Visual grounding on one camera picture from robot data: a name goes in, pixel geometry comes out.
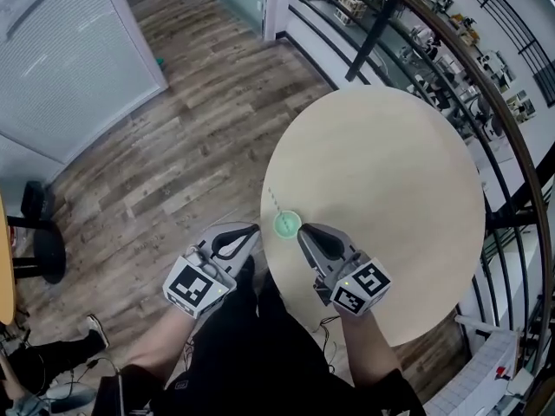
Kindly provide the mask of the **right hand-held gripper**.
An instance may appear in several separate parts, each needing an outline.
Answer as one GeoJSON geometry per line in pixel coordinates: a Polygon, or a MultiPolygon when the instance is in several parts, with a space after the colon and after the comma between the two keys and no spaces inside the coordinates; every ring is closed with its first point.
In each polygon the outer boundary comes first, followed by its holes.
{"type": "Polygon", "coordinates": [[[325,224],[306,223],[297,232],[297,241],[319,276],[313,285],[324,305],[361,316],[377,304],[392,285],[389,273],[376,258],[356,251],[348,235],[325,224]],[[346,259],[337,270],[329,270],[330,259],[346,259]]]}

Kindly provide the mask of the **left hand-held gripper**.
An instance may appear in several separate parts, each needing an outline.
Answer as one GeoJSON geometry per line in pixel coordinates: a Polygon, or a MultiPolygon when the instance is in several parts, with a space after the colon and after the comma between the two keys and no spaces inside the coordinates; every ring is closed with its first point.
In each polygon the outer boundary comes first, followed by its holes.
{"type": "Polygon", "coordinates": [[[165,298],[178,309],[199,319],[238,286],[236,276],[260,237],[257,224],[216,224],[179,256],[162,286],[165,298]]]}

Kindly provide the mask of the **green cup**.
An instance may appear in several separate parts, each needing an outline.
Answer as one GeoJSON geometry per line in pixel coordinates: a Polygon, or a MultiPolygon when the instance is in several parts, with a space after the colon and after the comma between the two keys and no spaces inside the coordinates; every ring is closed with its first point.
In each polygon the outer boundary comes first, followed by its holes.
{"type": "Polygon", "coordinates": [[[302,226],[302,219],[294,211],[280,211],[273,220],[273,230],[282,239],[297,237],[297,232],[302,226]]]}

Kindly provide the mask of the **striped straw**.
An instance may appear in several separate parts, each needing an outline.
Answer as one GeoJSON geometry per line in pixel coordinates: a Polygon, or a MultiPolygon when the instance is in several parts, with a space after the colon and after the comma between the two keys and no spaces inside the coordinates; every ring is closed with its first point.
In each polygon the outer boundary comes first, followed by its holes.
{"type": "Polygon", "coordinates": [[[273,203],[275,209],[277,210],[277,215],[274,219],[275,232],[282,238],[286,238],[290,235],[291,228],[289,224],[288,216],[282,211],[273,191],[270,187],[267,188],[267,192],[270,195],[271,202],[273,203]]]}

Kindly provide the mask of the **person's right forearm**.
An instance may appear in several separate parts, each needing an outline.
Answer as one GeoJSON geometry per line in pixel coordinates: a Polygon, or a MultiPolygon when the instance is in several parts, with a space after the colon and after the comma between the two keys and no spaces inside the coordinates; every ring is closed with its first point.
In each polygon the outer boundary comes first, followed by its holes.
{"type": "Polygon", "coordinates": [[[394,350],[370,311],[355,316],[339,309],[338,314],[342,322],[349,370],[356,387],[374,386],[390,373],[401,370],[394,350]]]}

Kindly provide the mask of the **person's left forearm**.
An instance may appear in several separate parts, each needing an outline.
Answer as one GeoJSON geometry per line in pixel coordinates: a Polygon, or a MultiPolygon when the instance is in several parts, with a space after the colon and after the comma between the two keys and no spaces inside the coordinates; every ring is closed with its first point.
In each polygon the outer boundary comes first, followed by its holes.
{"type": "Polygon", "coordinates": [[[182,310],[169,308],[130,348],[125,366],[141,367],[166,384],[196,324],[182,310]]]}

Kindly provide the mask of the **person's black clothing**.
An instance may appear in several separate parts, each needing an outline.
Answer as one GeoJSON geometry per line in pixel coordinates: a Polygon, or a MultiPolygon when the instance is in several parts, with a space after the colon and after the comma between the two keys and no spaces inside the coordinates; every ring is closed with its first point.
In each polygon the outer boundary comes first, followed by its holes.
{"type": "Polygon", "coordinates": [[[197,322],[166,384],[127,365],[101,380],[92,416],[426,416],[402,369],[371,387],[334,375],[272,277],[254,289],[254,269],[248,259],[236,290],[197,322]]]}

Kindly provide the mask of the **black stool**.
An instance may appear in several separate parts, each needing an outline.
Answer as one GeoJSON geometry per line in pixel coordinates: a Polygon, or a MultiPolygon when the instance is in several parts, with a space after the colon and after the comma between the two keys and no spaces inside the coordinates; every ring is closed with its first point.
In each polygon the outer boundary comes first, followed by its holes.
{"type": "Polygon", "coordinates": [[[21,217],[8,215],[7,225],[33,231],[33,256],[12,257],[15,280],[42,277],[58,284],[67,266],[62,234],[51,218],[45,218],[51,197],[38,181],[28,181],[23,189],[21,217]]]}

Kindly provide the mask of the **white grid board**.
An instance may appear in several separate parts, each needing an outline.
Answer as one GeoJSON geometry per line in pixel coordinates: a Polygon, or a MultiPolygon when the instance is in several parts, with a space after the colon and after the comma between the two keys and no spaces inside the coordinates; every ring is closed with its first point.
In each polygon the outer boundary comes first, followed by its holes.
{"type": "Polygon", "coordinates": [[[518,363],[520,332],[492,326],[464,315],[455,320],[482,331],[488,338],[472,359],[424,405],[427,416],[487,416],[505,395],[506,380],[496,380],[497,367],[506,367],[511,379],[518,363]]]}

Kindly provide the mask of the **black metal railing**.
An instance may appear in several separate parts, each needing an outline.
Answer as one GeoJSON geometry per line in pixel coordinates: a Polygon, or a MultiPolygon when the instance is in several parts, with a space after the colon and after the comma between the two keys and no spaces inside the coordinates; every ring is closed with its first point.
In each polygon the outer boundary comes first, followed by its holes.
{"type": "Polygon", "coordinates": [[[286,37],[326,81],[384,85],[464,140],[485,200],[460,315],[520,332],[517,372],[489,413],[550,413],[555,381],[555,63],[507,0],[290,0],[286,37]]]}

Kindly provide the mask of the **yellow wooden table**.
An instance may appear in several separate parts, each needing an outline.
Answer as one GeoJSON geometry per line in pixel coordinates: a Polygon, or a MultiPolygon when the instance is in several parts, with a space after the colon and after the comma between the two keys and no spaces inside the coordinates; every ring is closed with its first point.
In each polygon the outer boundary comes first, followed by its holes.
{"type": "Polygon", "coordinates": [[[10,325],[16,314],[16,281],[8,218],[0,194],[0,322],[10,325]]]}

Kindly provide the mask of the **glass partition with white blinds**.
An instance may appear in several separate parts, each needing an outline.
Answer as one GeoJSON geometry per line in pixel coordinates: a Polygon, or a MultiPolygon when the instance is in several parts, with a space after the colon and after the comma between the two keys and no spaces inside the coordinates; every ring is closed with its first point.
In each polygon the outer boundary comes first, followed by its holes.
{"type": "Polygon", "coordinates": [[[126,0],[0,0],[0,134],[66,163],[165,85],[126,0]]]}

